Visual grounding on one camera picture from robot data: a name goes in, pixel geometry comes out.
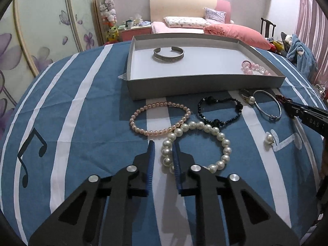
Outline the grey cardboard tray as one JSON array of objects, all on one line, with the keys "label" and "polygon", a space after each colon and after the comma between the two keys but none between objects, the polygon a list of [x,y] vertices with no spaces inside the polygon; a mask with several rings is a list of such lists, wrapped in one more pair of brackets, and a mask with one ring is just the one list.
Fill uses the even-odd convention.
[{"label": "grey cardboard tray", "polygon": [[[175,63],[153,59],[153,50],[180,47]],[[127,87],[134,100],[192,93],[279,88],[285,75],[257,49],[238,39],[193,33],[136,36],[127,59]]]}]

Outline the dark wooden chair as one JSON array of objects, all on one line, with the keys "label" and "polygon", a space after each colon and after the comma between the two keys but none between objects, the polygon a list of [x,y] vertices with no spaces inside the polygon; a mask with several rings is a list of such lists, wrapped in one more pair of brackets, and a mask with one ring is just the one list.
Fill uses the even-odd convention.
[{"label": "dark wooden chair", "polygon": [[264,35],[265,38],[274,38],[276,25],[270,20],[261,17],[261,29],[260,33]]}]

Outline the plush toy tower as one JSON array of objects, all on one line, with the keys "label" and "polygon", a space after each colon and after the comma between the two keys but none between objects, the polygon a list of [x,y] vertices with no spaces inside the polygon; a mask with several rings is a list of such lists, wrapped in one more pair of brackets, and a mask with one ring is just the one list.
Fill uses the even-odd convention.
[{"label": "plush toy tower", "polygon": [[99,17],[105,44],[118,42],[117,13],[114,0],[99,0]]}]

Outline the pink white nightstand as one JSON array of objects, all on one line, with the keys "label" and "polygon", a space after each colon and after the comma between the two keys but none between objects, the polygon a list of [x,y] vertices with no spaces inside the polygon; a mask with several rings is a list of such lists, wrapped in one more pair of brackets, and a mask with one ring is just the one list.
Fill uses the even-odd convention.
[{"label": "pink white nightstand", "polygon": [[131,41],[133,37],[140,36],[140,35],[146,35],[151,34],[152,28],[151,25],[147,26],[135,26],[132,28],[126,28],[124,30],[119,31],[119,38],[120,41]]}]

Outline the cream pink headboard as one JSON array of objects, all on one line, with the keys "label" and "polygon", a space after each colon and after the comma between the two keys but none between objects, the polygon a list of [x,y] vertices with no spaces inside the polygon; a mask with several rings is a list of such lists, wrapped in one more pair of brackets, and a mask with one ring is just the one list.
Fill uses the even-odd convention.
[{"label": "cream pink headboard", "polygon": [[167,16],[204,17],[205,8],[226,12],[225,22],[231,22],[231,4],[225,0],[149,0],[151,22],[163,22]]}]

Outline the coral folded duvet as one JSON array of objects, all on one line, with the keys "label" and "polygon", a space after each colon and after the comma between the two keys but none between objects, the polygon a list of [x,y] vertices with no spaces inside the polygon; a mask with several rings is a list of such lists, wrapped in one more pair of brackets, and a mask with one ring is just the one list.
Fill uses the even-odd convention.
[{"label": "coral folded duvet", "polygon": [[204,33],[238,39],[249,46],[264,50],[271,49],[271,44],[262,36],[262,34],[246,26],[223,23],[211,24],[204,28]]}]

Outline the blue bathrobe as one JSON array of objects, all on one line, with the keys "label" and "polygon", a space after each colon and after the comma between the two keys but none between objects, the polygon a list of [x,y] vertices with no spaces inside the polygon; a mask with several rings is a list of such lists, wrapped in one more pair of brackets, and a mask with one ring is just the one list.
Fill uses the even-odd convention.
[{"label": "blue bathrobe", "polygon": [[314,74],[318,71],[318,64],[310,48],[300,41],[296,34],[291,36],[290,48],[286,58],[296,64],[297,70],[301,75],[311,80]]}]

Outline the thin silver hoop bangle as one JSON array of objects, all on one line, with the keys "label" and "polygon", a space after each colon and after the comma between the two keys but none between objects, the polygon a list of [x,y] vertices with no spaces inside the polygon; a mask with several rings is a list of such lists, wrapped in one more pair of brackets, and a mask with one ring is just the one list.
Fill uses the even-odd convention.
[{"label": "thin silver hoop bangle", "polygon": [[259,89],[253,92],[254,106],[269,121],[277,122],[282,117],[282,108],[276,97],[265,90]]}]

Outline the lilac small pillow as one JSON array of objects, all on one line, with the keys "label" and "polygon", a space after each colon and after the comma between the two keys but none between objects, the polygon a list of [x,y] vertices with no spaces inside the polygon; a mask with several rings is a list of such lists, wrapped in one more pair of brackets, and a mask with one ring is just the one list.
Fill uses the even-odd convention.
[{"label": "lilac small pillow", "polygon": [[217,11],[214,9],[210,9],[205,7],[205,20],[209,23],[225,23],[226,20],[226,12],[224,11]]}]

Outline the blue white striped tablecloth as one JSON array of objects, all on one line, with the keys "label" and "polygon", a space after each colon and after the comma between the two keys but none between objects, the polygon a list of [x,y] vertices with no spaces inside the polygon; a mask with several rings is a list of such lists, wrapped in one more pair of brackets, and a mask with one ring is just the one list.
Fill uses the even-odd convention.
[{"label": "blue white striped tablecloth", "polygon": [[[132,164],[148,140],[129,127],[130,115],[156,101],[189,107],[197,119],[198,101],[206,96],[234,97],[238,91],[195,94],[134,102],[123,73],[129,42],[98,47],[51,64],[27,89],[11,114],[1,141],[1,209],[18,237],[28,242],[36,229],[92,174],[107,177]],[[284,57],[257,49],[285,75],[281,93],[303,105],[325,108],[310,83]],[[20,163],[17,154],[35,128]],[[302,238],[318,217],[316,189],[321,167],[321,136],[282,112],[269,121],[257,108],[223,129],[232,154],[220,175],[237,173]],[[266,133],[274,143],[264,143]],[[177,193],[175,177],[161,164],[161,138],[149,198],[133,198],[132,245],[193,245],[195,199]]]}]

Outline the floral sliding wardrobe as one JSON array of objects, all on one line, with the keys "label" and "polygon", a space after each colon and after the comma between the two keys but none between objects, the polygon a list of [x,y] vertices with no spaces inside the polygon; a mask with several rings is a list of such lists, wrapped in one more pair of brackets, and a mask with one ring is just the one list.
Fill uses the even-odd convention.
[{"label": "floral sliding wardrobe", "polygon": [[101,43],[96,0],[13,0],[1,18],[1,132],[35,76]]}]

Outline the pearl earring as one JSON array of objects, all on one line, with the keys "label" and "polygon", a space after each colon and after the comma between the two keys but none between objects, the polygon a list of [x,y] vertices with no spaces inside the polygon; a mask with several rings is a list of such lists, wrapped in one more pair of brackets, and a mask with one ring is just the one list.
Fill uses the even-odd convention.
[{"label": "pearl earring", "polygon": [[239,95],[243,99],[244,102],[249,104],[250,106],[255,105],[256,99],[255,97],[246,89],[242,89],[239,91]]},{"label": "pearl earring", "polygon": [[275,141],[274,136],[271,133],[266,133],[264,143],[268,145],[272,145],[274,141]]}]

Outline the bed with pink sheet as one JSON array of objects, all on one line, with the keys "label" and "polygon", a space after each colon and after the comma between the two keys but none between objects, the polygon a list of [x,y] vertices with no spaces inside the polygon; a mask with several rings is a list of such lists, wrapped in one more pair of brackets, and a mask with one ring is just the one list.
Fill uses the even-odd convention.
[{"label": "bed with pink sheet", "polygon": [[203,29],[198,28],[169,28],[167,24],[163,22],[153,22],[151,23],[152,34],[160,33],[194,33],[194,34],[204,34]]}]

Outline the pink curtain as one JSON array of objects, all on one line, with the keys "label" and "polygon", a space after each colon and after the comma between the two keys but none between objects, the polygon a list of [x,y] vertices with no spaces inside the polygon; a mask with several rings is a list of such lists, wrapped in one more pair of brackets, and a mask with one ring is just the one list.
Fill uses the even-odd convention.
[{"label": "pink curtain", "polygon": [[311,81],[327,86],[327,17],[316,0],[300,0],[296,34],[310,48],[318,64]]}]

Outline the silver cuff bangle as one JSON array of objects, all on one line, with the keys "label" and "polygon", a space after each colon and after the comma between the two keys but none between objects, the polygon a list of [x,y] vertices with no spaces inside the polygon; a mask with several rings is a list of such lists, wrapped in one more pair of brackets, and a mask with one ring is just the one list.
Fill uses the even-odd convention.
[{"label": "silver cuff bangle", "polygon": [[158,47],[153,50],[153,59],[162,63],[175,63],[184,58],[184,49],[180,47]]}]

